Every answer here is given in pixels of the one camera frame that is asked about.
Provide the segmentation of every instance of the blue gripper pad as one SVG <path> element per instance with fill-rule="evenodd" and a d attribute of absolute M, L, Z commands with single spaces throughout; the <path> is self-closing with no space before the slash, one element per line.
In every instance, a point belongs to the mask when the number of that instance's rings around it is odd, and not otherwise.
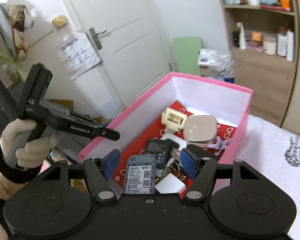
<path fill-rule="evenodd" d="M 191 158 L 191 156 L 189 156 L 189 154 L 187 154 L 184 150 L 182 150 L 180 155 L 180 160 L 189 178 L 194 180 L 199 173 L 199 171 L 197 171 L 197 168 L 195 166 L 194 159 Z"/>
<path fill-rule="evenodd" d="M 102 159 L 105 162 L 105 166 L 102 172 L 103 177 L 108 181 L 111 179 L 115 170 L 119 166 L 120 163 L 120 151 L 114 149 L 110 152 L 106 157 Z"/>

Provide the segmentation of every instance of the battery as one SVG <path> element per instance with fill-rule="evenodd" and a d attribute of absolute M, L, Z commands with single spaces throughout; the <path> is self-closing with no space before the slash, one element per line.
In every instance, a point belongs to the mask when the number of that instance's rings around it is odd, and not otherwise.
<path fill-rule="evenodd" d="M 170 154 L 171 142 L 168 140 L 149 139 L 146 154 L 151 154 L 157 159 L 157 168 L 165 169 Z"/>
<path fill-rule="evenodd" d="M 133 155 L 127 161 L 124 189 L 127 194 L 154 194 L 156 157 Z"/>

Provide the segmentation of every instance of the qr code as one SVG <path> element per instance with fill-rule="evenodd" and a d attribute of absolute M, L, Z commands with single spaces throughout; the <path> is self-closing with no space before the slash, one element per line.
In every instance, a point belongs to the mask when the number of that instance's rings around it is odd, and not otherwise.
<path fill-rule="evenodd" d="M 149 179 L 144 179 L 142 186 L 143 187 L 149 187 L 150 186 L 150 180 Z"/>
<path fill-rule="evenodd" d="M 143 172 L 143 177 L 144 178 L 150 178 L 150 173 L 151 173 L 151 171 L 144 171 Z"/>

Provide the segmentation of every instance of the wooden shelf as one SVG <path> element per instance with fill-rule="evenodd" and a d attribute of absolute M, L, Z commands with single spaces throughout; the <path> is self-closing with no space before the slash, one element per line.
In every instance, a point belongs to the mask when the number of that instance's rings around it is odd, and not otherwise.
<path fill-rule="evenodd" d="M 250 10 L 263 10 L 263 11 L 270 11 L 276 13 L 287 14 L 291 16 L 295 16 L 295 12 L 287 12 L 287 11 L 278 11 L 278 10 L 271 10 L 271 9 L 264 9 L 260 8 L 259 6 L 251 6 L 251 5 L 242 5 L 242 4 L 233 4 L 233 5 L 224 5 L 224 9 L 250 9 Z"/>
<path fill-rule="evenodd" d="M 280 68 L 292 68 L 295 69 L 296 62 L 288 61 L 285 57 L 279 55 L 268 55 L 263 52 L 256 51 L 254 49 L 239 49 L 233 47 L 231 52 L 235 58 L 241 58 L 245 61 L 251 61 L 253 63 L 258 62 L 259 64 L 268 65 L 269 63 L 279 66 Z"/>

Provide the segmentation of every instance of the black wristband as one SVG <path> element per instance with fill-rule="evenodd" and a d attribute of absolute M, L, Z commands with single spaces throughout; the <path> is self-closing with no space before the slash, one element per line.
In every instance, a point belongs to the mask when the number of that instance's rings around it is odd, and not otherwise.
<path fill-rule="evenodd" d="M 29 171 L 21 171 L 18 169 L 13 169 L 3 159 L 2 149 L 0 145 L 0 173 L 8 180 L 14 183 L 26 183 L 34 179 L 40 172 L 41 166 L 30 169 Z"/>

